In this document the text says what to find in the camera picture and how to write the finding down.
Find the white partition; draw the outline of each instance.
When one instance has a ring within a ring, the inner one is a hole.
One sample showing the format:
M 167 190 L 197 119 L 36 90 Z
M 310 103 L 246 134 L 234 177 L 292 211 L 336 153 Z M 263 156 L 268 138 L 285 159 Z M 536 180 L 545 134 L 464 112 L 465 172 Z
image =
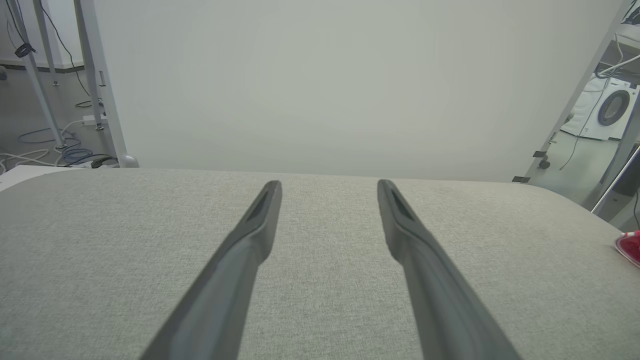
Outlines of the white partition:
M 94 1 L 142 167 L 482 181 L 526 173 L 629 3 Z

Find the metal rod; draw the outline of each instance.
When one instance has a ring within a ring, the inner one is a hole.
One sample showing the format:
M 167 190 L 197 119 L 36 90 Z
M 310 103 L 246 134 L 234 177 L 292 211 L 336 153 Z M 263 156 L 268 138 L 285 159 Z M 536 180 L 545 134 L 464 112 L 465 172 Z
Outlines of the metal rod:
M 15 22 L 18 25 L 17 30 L 20 31 L 20 34 L 22 34 L 22 38 L 24 39 L 24 41 L 29 42 L 29 38 L 27 37 L 27 30 L 24 27 L 22 18 L 20 17 L 20 10 L 18 9 L 16 0 L 8 1 L 11 7 L 11 11 L 13 12 Z M 51 104 L 49 104 L 49 99 L 45 95 L 44 86 L 42 86 L 40 76 L 38 76 L 38 67 L 36 65 L 35 59 L 33 58 L 33 53 L 29 53 L 27 56 L 23 57 L 22 61 L 24 61 L 24 67 L 27 69 L 27 74 L 29 74 L 29 79 L 31 80 L 31 84 L 33 84 L 33 89 L 35 90 L 36 96 L 38 97 L 38 102 L 40 103 L 40 107 L 42 108 L 44 117 L 47 120 L 49 127 L 51 128 L 53 138 L 56 140 L 56 148 L 63 149 L 67 147 L 67 145 L 65 144 L 62 136 L 60 136 L 60 132 L 58 131 L 58 123 L 54 118 Z
M 640 152 L 640 145 L 637 147 L 636 151 L 634 151 L 634 154 L 631 155 L 631 158 L 629 158 L 629 160 L 627 160 L 627 163 L 622 168 L 622 170 L 620 170 L 620 172 L 618 173 L 618 176 L 616 176 L 616 178 L 613 179 L 613 181 L 611 182 L 611 185 L 609 185 L 609 187 L 606 189 L 606 191 L 604 191 L 604 194 L 602 194 L 602 197 L 600 198 L 600 200 L 598 200 L 598 203 L 596 204 L 596 206 L 594 206 L 593 209 L 591 210 L 592 213 L 594 213 L 598 209 L 598 207 L 600 207 L 600 205 L 604 202 L 604 200 L 606 199 L 606 197 L 609 194 L 609 192 L 611 192 L 613 187 L 616 186 L 616 184 L 618 183 L 618 181 L 622 177 L 622 174 L 625 173 L 625 170 L 631 165 L 631 163 L 636 158 L 636 156 L 638 155 L 639 152 Z
M 95 77 L 95 67 L 93 66 L 93 56 L 91 47 L 89 46 L 89 36 L 86 34 L 86 26 L 84 25 L 84 15 L 80 0 L 74 0 L 76 7 L 76 19 L 78 24 L 78 35 L 80 35 L 80 47 L 82 49 L 82 57 L 84 61 L 84 69 L 86 71 L 86 82 L 89 86 L 89 94 L 91 96 L 91 106 L 93 117 L 95 119 L 95 129 L 103 130 L 102 117 L 100 116 L 100 103 L 98 101 L 98 84 Z
M 44 21 L 44 13 L 40 7 L 40 1 L 41 0 L 33 0 L 33 9 L 36 13 L 36 19 L 38 20 L 38 29 L 40 30 L 40 37 L 42 37 L 42 47 L 44 47 L 44 54 L 46 55 L 47 63 L 49 64 L 49 72 L 51 73 L 53 86 L 58 86 L 56 66 L 53 63 L 53 54 L 51 53 L 51 44 L 49 43 L 49 33 L 47 32 L 47 23 Z

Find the gray fabric surface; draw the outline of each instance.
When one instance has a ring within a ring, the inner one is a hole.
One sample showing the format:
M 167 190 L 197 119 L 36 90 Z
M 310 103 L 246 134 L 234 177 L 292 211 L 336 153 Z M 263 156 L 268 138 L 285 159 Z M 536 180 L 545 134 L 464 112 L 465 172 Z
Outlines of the gray fabric surface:
M 135 359 L 262 185 L 276 240 L 240 359 L 419 359 L 377 179 L 77 170 L 0 192 L 0 354 Z M 397 180 L 524 359 L 637 359 L 640 270 L 618 231 L 522 184 Z

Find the white washing machine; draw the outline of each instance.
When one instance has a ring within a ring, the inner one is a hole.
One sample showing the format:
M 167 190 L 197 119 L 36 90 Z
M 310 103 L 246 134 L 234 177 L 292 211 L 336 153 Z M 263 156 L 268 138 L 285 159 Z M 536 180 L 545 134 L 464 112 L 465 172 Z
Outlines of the white washing machine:
M 637 88 L 626 81 L 610 79 L 600 96 L 598 90 L 605 82 L 606 79 L 594 79 L 587 83 L 573 107 L 575 116 L 560 129 L 575 136 L 599 140 L 618 135 L 618 126 L 624 132 L 636 103 Z

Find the washing machine door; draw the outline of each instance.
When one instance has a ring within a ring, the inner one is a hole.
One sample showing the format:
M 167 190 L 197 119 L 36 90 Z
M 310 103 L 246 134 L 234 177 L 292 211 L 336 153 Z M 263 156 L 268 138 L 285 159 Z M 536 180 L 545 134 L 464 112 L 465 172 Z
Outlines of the washing machine door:
M 598 111 L 598 123 L 602 126 L 611 126 L 617 123 L 627 112 L 631 96 L 627 90 L 617 90 L 609 95 Z

